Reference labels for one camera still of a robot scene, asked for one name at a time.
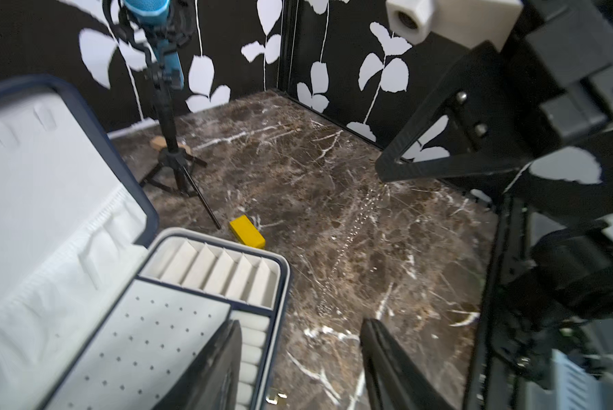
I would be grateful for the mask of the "navy jewelry box white lining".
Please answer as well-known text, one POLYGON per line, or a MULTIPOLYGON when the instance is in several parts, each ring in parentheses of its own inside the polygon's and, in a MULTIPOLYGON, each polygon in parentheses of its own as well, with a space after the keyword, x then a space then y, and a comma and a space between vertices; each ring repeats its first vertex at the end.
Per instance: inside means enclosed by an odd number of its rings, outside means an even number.
POLYGON ((0 409, 156 409, 228 320, 233 409, 262 409, 290 278, 272 252, 161 230, 67 82, 0 82, 0 409))

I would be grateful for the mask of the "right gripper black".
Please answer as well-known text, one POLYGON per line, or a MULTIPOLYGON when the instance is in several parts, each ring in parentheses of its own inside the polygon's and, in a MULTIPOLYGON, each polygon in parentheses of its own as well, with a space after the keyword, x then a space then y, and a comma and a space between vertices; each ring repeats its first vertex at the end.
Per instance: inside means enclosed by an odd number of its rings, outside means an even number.
POLYGON ((468 51, 376 161, 383 182, 613 205, 613 1, 529 1, 502 51, 468 51))

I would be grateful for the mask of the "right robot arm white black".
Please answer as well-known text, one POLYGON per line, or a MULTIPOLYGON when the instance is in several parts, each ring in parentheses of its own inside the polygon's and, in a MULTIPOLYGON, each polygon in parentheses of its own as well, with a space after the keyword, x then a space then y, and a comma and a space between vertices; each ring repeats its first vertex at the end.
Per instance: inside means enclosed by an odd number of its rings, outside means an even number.
MULTIPOLYGON (((424 99, 378 159, 385 182, 491 175, 537 160, 613 126, 613 26, 591 1, 528 1, 504 50, 474 47, 424 99), (465 154, 407 162, 408 147, 448 114, 465 154)), ((523 309, 539 329, 565 313, 613 315, 613 261, 605 223, 548 234, 526 278, 544 290, 523 309)))

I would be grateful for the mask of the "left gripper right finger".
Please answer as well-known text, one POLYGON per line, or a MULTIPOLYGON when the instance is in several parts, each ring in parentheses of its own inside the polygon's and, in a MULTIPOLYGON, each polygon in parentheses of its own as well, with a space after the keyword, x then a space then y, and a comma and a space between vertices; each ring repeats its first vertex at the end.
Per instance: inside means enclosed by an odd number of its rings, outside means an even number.
POLYGON ((378 319, 362 322, 360 348, 372 409, 450 409, 378 319))

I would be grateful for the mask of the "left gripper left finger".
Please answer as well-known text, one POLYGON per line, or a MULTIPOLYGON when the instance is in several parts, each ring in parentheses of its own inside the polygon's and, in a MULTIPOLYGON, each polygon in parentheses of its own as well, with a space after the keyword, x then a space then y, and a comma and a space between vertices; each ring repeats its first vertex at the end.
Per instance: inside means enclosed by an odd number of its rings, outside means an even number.
POLYGON ((233 409, 236 406, 242 358, 242 328, 237 320, 223 323, 157 403, 156 409, 233 409))

